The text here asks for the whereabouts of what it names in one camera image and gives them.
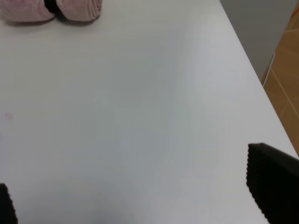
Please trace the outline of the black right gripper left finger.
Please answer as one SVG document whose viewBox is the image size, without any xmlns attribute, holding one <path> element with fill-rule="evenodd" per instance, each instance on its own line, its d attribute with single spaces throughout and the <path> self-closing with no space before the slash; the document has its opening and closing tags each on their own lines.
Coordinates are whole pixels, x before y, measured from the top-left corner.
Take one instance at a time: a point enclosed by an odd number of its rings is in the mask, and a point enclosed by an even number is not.
<svg viewBox="0 0 299 224">
<path fill-rule="evenodd" d="M 0 184 L 0 223 L 18 224 L 18 218 L 10 198 L 8 188 L 4 183 Z"/>
</svg>

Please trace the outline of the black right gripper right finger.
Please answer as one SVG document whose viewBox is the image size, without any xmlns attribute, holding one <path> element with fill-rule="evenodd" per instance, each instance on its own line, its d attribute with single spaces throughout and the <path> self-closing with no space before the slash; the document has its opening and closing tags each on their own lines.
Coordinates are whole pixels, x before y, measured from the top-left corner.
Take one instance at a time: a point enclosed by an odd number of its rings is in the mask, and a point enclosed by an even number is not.
<svg viewBox="0 0 299 224">
<path fill-rule="evenodd" d="M 270 224 L 299 222 L 299 160 L 265 143 L 248 145 L 246 184 Z"/>
</svg>

